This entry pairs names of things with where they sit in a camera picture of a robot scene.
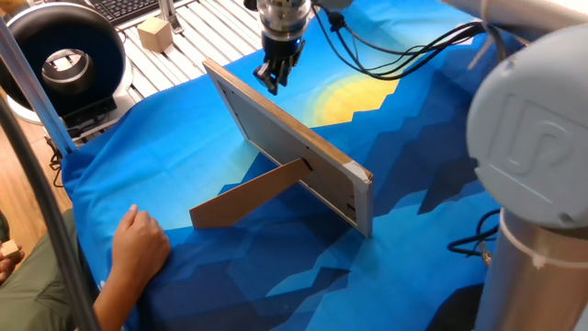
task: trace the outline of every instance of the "black cable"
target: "black cable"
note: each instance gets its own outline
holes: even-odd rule
[[[462,43],[462,42],[466,42],[466,41],[468,41],[468,40],[470,40],[470,39],[472,39],[472,38],[473,38],[473,37],[467,37],[467,38],[464,38],[463,40],[456,41],[456,42],[455,42],[453,45],[457,45],[457,44],[460,44],[460,43]],[[366,68],[366,70],[369,70],[369,71],[374,71],[374,70],[378,70],[378,69],[381,69],[381,68],[385,68],[385,67],[387,67],[387,66],[394,65],[394,64],[398,63],[400,60],[402,60],[402,59],[404,58],[404,56],[407,56],[408,54],[410,54],[410,51],[411,51],[411,50],[414,50],[414,49],[416,49],[416,48],[419,48],[419,47],[421,47],[421,48],[425,48],[425,47],[426,47],[426,45],[416,45],[416,46],[412,46],[410,49],[408,49],[408,50],[406,51],[406,54],[402,55],[401,57],[399,57],[399,58],[398,58],[398,59],[396,59],[395,61],[393,61],[393,62],[391,62],[391,63],[382,64],[382,65],[379,65],[379,66],[377,66],[377,67],[373,67],[373,68]]]
[[[366,69],[365,67],[363,67],[363,65],[359,62],[359,60],[357,59],[356,56],[354,56],[354,54],[351,52],[351,50],[349,50],[349,47],[347,46],[347,44],[345,43],[345,40],[343,39],[343,37],[341,36],[341,33],[339,32],[338,29],[335,29],[335,33],[337,33],[337,37],[339,37],[339,40],[341,41],[341,43],[343,44],[345,51],[347,52],[347,54],[351,57],[351,59],[353,60],[353,62],[356,65],[351,64],[347,59],[345,59],[340,53],[339,51],[334,47],[333,42],[331,41],[331,39],[329,38],[326,29],[324,28],[324,25],[322,24],[322,20],[320,15],[317,13],[316,9],[313,7],[312,11],[314,12],[315,16],[317,17],[317,20],[319,22],[319,26],[321,27],[322,33],[324,34],[325,38],[327,39],[327,42],[329,43],[329,45],[331,46],[331,48],[333,49],[335,55],[337,55],[337,57],[343,62],[345,63],[347,66],[349,66],[350,68],[360,72],[361,74],[367,74],[373,78],[379,79],[379,80],[385,80],[385,81],[391,81],[391,80],[397,80],[400,78],[403,78],[404,76],[413,73],[414,71],[420,69],[423,65],[425,65],[426,63],[428,63],[429,61],[431,61],[435,56],[437,56],[438,53],[440,53],[442,50],[444,50],[446,47],[450,46],[451,44],[455,43],[455,42],[463,42],[463,40],[466,40],[468,38],[471,38],[477,34],[483,33],[485,32],[485,29],[483,28],[483,25],[480,22],[472,22],[472,23],[468,23],[466,25],[464,25],[464,27],[461,27],[461,29],[466,29],[462,32],[460,32],[457,36],[452,37],[450,40],[445,41],[443,44],[441,45],[436,45],[440,40],[443,40],[447,37],[447,33],[444,36],[441,36],[440,38],[437,38],[436,40],[432,41],[431,43],[429,43],[428,45],[426,45],[422,50],[418,51],[418,52],[414,52],[412,57],[410,59],[408,59],[407,61],[405,61],[404,63],[402,63],[399,67],[388,71],[386,73],[371,73],[368,69]],[[418,64],[416,64],[415,66],[411,67],[408,71],[403,72],[402,74],[397,74],[394,76],[385,76],[386,74],[393,74],[399,70],[401,70],[402,68],[404,68],[406,65],[408,65],[409,63],[411,63],[412,61],[414,61],[414,59],[416,59],[419,55],[422,54],[423,51],[431,51],[434,50],[429,56],[427,56],[427,58],[425,58],[424,60],[420,61]]]
[[[463,238],[463,239],[459,239],[459,240],[456,240],[452,243],[449,243],[447,245],[447,249],[453,253],[465,254],[466,257],[471,257],[471,256],[481,257],[481,253],[476,251],[476,248],[478,247],[478,245],[482,241],[491,241],[488,238],[491,235],[498,233],[498,225],[494,226],[492,229],[485,231],[485,232],[482,232],[481,228],[484,225],[484,223],[486,222],[486,220],[488,220],[491,216],[496,215],[498,213],[500,213],[500,210],[493,210],[493,211],[489,211],[489,212],[485,213],[478,221],[478,225],[476,225],[476,235],[473,235],[473,236],[470,236],[467,238]],[[466,245],[466,244],[471,244],[471,243],[476,243],[475,246],[473,247],[473,249],[457,248],[457,246],[459,246],[459,245]]]
[[[481,234],[481,227],[484,226],[484,223],[486,222],[486,220],[488,220],[493,215],[497,215],[499,213],[500,213],[499,209],[486,212],[478,221],[478,225],[476,225],[476,234]]]
[[[482,32],[484,32],[484,28],[480,25],[479,27],[471,27],[468,28],[465,31],[460,32],[457,36],[454,36],[453,38],[450,39],[451,42],[455,42],[457,40],[462,40],[470,35],[476,35],[476,34],[480,34]],[[343,40],[343,37],[341,36],[341,33],[339,33],[338,31],[337,33],[337,37],[339,37],[339,40],[342,42],[345,51],[347,51],[347,54],[352,57],[352,60],[356,63],[356,65],[360,68],[359,72],[361,72],[362,74],[367,74],[370,77],[379,79],[379,80],[384,80],[384,81],[392,81],[392,80],[398,80],[401,79],[409,74],[412,74],[413,72],[415,72],[416,70],[420,69],[421,67],[423,67],[425,64],[427,64],[429,61],[433,60],[433,58],[435,58],[441,51],[443,51],[446,47],[448,47],[449,45],[445,46],[444,48],[440,48],[440,49],[436,49],[433,52],[431,52],[426,58],[424,58],[423,60],[421,60],[420,62],[418,62],[417,64],[413,65],[412,67],[410,67],[407,71],[401,73],[401,74],[396,74],[394,76],[386,76],[386,74],[394,74],[397,71],[400,71],[404,66],[406,66],[407,64],[411,63],[414,59],[416,59],[419,55],[413,55],[411,56],[410,59],[408,59],[407,61],[405,61],[403,64],[401,64],[398,68],[393,69],[391,71],[388,71],[386,73],[376,73],[373,74],[369,71],[366,70],[366,68],[364,68],[361,63],[353,56],[353,53],[351,53],[351,51],[349,50],[349,47],[347,46],[347,44],[345,43],[345,41]]]
[[[59,269],[63,276],[63,284],[69,295],[73,320],[81,331],[100,331],[92,309],[92,299],[86,288],[86,281],[78,264],[72,242],[65,228],[55,197],[39,166],[37,158],[30,150],[27,139],[12,115],[12,111],[3,98],[0,98],[0,125],[10,141],[18,161],[27,175],[33,188],[35,198],[47,225],[47,232]]]
[[[53,150],[53,156],[49,161],[49,168],[55,171],[55,177],[53,178],[53,186],[56,188],[63,188],[63,185],[57,184],[57,179],[59,178],[59,174],[62,172],[62,153],[53,146],[51,140],[45,137],[45,141],[49,145],[49,147]]]
[[[498,30],[494,27],[488,27],[488,30],[487,30],[484,27],[484,25],[480,22],[470,22],[470,23],[463,24],[455,29],[450,30],[449,32],[445,33],[444,35],[440,36],[436,40],[433,40],[432,42],[430,42],[428,45],[425,45],[425,46],[414,46],[414,47],[411,47],[407,51],[392,51],[392,50],[387,50],[387,49],[381,48],[379,46],[376,46],[374,44],[367,42],[366,40],[363,40],[361,37],[356,35],[356,33],[351,28],[349,28],[346,25],[345,19],[343,18],[343,16],[340,13],[331,13],[330,11],[324,9],[324,12],[326,13],[327,17],[329,18],[329,22],[332,24],[331,31],[333,31],[337,34],[337,37],[338,37],[339,41],[341,42],[341,44],[343,45],[347,55],[351,58],[351,60],[355,64],[355,65],[353,65],[347,59],[345,59],[339,53],[339,51],[334,47],[333,42],[329,38],[329,35],[326,32],[324,25],[322,24],[321,17],[319,16],[319,14],[317,13],[317,11],[314,7],[312,8],[312,11],[314,12],[315,16],[317,17],[317,20],[319,21],[319,25],[321,27],[322,33],[324,34],[325,38],[327,39],[327,42],[329,43],[329,45],[331,46],[331,48],[333,49],[333,51],[337,55],[337,57],[343,63],[345,63],[347,66],[349,66],[350,68],[360,72],[361,74],[366,74],[366,75],[369,75],[370,77],[373,77],[373,78],[376,78],[379,80],[392,81],[392,80],[401,79],[401,78],[405,77],[406,75],[411,74],[414,71],[423,67],[425,64],[430,62],[433,58],[435,58],[445,48],[452,46],[452,45],[459,44],[461,42],[464,42],[465,40],[469,40],[469,39],[473,38],[474,36],[481,34],[481,33],[484,33],[484,32],[490,33],[492,35],[492,37],[496,40],[496,47],[498,50],[497,52],[498,52],[499,61],[502,61],[507,57],[507,49],[506,49],[504,41],[501,38]],[[354,42],[355,55],[350,50],[349,46],[345,42],[345,39],[341,35],[340,29],[342,29],[342,28],[345,28],[351,34],[352,41]],[[453,35],[453,37],[451,37],[449,40],[442,42],[442,40],[445,40],[446,38],[448,38],[452,35]],[[374,68],[365,68],[363,66],[363,64],[358,59],[356,39],[360,40],[361,42],[363,42],[364,44],[366,44],[367,46],[369,46],[375,50],[384,51],[386,53],[391,53],[391,54],[397,54],[397,55],[400,55],[401,57],[392,63],[382,64],[382,65],[374,67]],[[411,66],[407,71],[402,72],[401,74],[396,74],[396,75],[390,76],[390,74],[395,74],[399,71],[402,71],[404,68],[409,66],[414,60],[416,60],[419,56],[427,54],[427,53],[429,53],[429,55],[426,58],[424,58],[423,60],[421,60],[417,64]],[[391,66],[391,65],[398,63],[405,56],[411,56],[411,57],[409,59],[405,60],[403,63],[399,64],[397,67],[395,67],[387,72],[374,73],[375,70],[378,70],[378,69],[381,69],[381,68]]]
[[[470,23],[466,23],[466,24],[462,24],[459,27],[450,30],[449,32],[445,33],[443,36],[439,37],[437,39],[437,42],[439,42],[440,40],[443,40],[449,36],[451,36],[454,33],[457,33],[459,31],[461,31],[462,29],[466,29],[469,27],[474,27],[478,24],[481,24],[479,22],[470,22]],[[393,54],[393,55],[415,55],[415,54],[423,54],[423,51],[393,51],[393,50],[388,50],[385,48],[382,48],[380,46],[374,45],[366,40],[364,40],[363,38],[361,38],[360,36],[358,36],[351,28],[349,28],[348,26],[345,26],[345,29],[357,40],[361,41],[362,43],[364,43],[365,45],[367,45],[368,47],[374,49],[374,50],[378,50],[378,51],[383,51],[386,52],[388,54]],[[444,48],[445,46],[449,46],[448,41],[443,42],[439,45],[433,46],[431,49],[438,49],[438,48]]]

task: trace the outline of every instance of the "blue cloth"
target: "blue cloth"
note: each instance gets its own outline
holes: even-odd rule
[[[471,21],[435,0],[355,1],[344,14],[358,34],[394,49]],[[338,90],[373,82],[334,56],[316,20],[305,39],[277,97],[252,75],[262,52],[227,68],[373,172],[373,238],[298,185],[232,228],[193,230],[190,208],[274,166],[243,141],[207,76],[176,86],[137,104],[62,165],[98,286],[132,203],[170,238],[172,254],[129,330],[424,330],[453,291],[483,282],[483,264],[446,245],[471,235],[497,207],[476,180],[465,142],[469,103],[496,64],[495,51],[468,71],[484,37],[452,47],[381,104],[325,125],[333,115],[325,111],[338,111],[329,106]],[[366,65],[394,59],[357,46]]]

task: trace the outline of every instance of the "wooden block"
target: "wooden block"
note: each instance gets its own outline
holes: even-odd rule
[[[222,66],[204,66],[244,139],[278,166],[306,160],[312,172],[300,184],[370,236],[373,175]]]
[[[304,160],[298,159],[228,190],[190,210],[194,228],[229,227],[310,172]]]
[[[143,48],[162,53],[174,42],[172,27],[168,21],[157,17],[145,19],[138,27],[139,39]]]
[[[14,240],[8,240],[0,246],[0,252],[3,257],[16,257],[20,254],[17,243]]]

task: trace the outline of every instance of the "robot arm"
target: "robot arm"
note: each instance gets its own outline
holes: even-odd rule
[[[351,5],[352,0],[322,0],[317,2],[332,10]],[[279,85],[288,85],[288,75],[296,66],[308,27],[311,0],[245,0],[245,6],[257,10],[261,22],[264,64],[254,70],[257,79],[273,95]]]

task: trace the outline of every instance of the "human hand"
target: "human hand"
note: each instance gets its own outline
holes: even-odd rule
[[[0,253],[0,285],[3,284],[8,277],[12,275],[17,267],[17,264],[25,258],[25,252],[22,251],[22,246],[18,245],[18,254],[11,257],[4,257]]]
[[[171,246],[159,223],[132,205],[112,239],[111,277],[129,281],[142,291],[164,266]]]

